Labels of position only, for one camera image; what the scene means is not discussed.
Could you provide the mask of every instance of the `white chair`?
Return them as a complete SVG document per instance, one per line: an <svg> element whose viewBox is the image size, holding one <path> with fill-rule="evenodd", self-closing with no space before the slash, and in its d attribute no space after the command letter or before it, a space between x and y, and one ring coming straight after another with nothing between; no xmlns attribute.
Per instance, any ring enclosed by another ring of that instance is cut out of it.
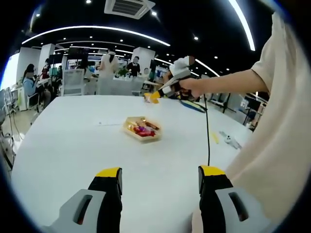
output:
<svg viewBox="0 0 311 233"><path fill-rule="evenodd" d="M62 96L84 95L84 69L68 69L64 71Z"/></svg>

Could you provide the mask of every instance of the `white object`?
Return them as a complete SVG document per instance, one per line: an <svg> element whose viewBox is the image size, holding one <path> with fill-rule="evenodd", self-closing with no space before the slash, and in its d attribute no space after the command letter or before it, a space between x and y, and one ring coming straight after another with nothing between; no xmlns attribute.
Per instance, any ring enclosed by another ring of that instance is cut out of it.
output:
<svg viewBox="0 0 311 233"><path fill-rule="evenodd" d="M106 14L140 19L154 6L155 3L148 0L144 1L127 0L123 2L115 0L106 0L104 12Z"/></svg>
<svg viewBox="0 0 311 233"><path fill-rule="evenodd" d="M207 164L206 116L174 100L159 101L149 104L143 97L123 96L52 101L27 132L12 172L15 194L34 222L51 225L59 208L78 190L88 188L99 171L120 166L121 232L188 232L200 198L198 166ZM226 130L239 142L252 134L217 110L208 114L212 132ZM142 145L125 134L122 125L130 116L158 122L162 139ZM238 151L212 139L210 143L210 164L225 170Z"/></svg>
<svg viewBox="0 0 311 233"><path fill-rule="evenodd" d="M84 69L64 71L62 96L84 95Z"/></svg>

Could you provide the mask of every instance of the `white wall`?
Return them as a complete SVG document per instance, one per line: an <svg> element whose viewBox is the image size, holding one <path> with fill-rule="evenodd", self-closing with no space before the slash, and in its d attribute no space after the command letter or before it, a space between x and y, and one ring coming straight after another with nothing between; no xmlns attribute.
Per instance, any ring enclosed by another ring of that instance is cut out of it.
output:
<svg viewBox="0 0 311 233"><path fill-rule="evenodd" d="M19 53L11 56L6 64L2 81L1 81L1 90L11 87L16 84L17 76L17 65L18 65Z"/></svg>
<svg viewBox="0 0 311 233"><path fill-rule="evenodd" d="M20 48L18 65L17 65L17 75L16 82L20 80L21 77L24 76L25 69L29 64L33 64L35 66L35 74L38 73L38 63L40 57L41 50L31 49L31 48Z"/></svg>

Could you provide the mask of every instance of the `yellow object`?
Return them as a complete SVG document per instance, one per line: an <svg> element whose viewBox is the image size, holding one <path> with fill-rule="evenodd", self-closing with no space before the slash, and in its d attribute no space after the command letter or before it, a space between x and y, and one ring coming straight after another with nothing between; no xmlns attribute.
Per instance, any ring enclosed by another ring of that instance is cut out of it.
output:
<svg viewBox="0 0 311 233"><path fill-rule="evenodd" d="M225 175L224 171L222 171L219 168L214 167L214 166L201 165L200 167L203 169L204 176Z"/></svg>
<svg viewBox="0 0 311 233"><path fill-rule="evenodd" d="M117 173L120 167L104 169L96 174L96 177L117 177Z"/></svg>
<svg viewBox="0 0 311 233"><path fill-rule="evenodd" d="M216 144L219 144L219 139L217 137L217 134L216 133L212 133L212 137L215 140Z"/></svg>
<svg viewBox="0 0 311 233"><path fill-rule="evenodd" d="M153 97L154 94L155 94L155 93L153 93L153 94L151 94L151 93L145 93L145 94L144 94L145 100L147 100L147 101L150 102L150 103L159 103L159 101L157 100L157 98L154 98L154 97Z"/></svg>

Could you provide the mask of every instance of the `white pillar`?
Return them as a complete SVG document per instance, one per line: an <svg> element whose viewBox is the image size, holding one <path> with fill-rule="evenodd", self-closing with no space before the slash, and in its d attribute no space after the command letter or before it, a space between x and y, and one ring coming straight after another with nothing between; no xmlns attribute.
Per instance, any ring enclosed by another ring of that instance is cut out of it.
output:
<svg viewBox="0 0 311 233"><path fill-rule="evenodd" d="M156 52L153 50L145 49L142 47L138 47L134 49L132 54L131 62L133 61L134 57L139 57L139 65L140 65L140 72L143 73L145 68L150 68L151 60L154 59Z"/></svg>
<svg viewBox="0 0 311 233"><path fill-rule="evenodd" d="M48 59L51 54L53 54L54 49L55 49L55 45L53 44L42 46L39 63L38 63L38 74L41 73L44 67L44 64L45 64L45 60Z"/></svg>
<svg viewBox="0 0 311 233"><path fill-rule="evenodd" d="M67 56L63 56L63 58L62 58L62 68L63 68L63 70L66 69L66 65L67 65Z"/></svg>
<svg viewBox="0 0 311 233"><path fill-rule="evenodd" d="M40 50L31 49L31 48L20 48L19 57L17 63L17 76L16 82L18 82L21 77L24 76L24 72L29 64L33 64L35 66L35 74L38 73L38 63L40 57Z"/></svg>

